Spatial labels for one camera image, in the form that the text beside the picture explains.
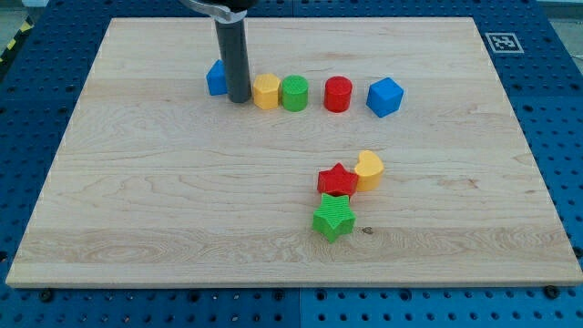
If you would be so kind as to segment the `black mount with metal clamp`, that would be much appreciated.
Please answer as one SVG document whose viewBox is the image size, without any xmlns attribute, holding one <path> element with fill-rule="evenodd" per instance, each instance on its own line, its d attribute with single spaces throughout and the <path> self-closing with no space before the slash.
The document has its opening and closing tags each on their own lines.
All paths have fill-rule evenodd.
<svg viewBox="0 0 583 328">
<path fill-rule="evenodd" d="M 220 23 L 236 23 L 242 20 L 247 11 L 259 0 L 179 0 L 188 9 L 208 15 Z"/>
</svg>

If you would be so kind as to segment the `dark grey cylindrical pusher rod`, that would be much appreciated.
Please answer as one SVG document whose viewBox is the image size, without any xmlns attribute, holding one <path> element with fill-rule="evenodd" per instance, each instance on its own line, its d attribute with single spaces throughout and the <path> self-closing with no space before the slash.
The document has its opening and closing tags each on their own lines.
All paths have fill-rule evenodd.
<svg viewBox="0 0 583 328">
<path fill-rule="evenodd" d="M 251 78 L 244 21 L 224 24 L 216 20 L 215 27 L 228 98 L 245 103 L 251 98 Z"/>
</svg>

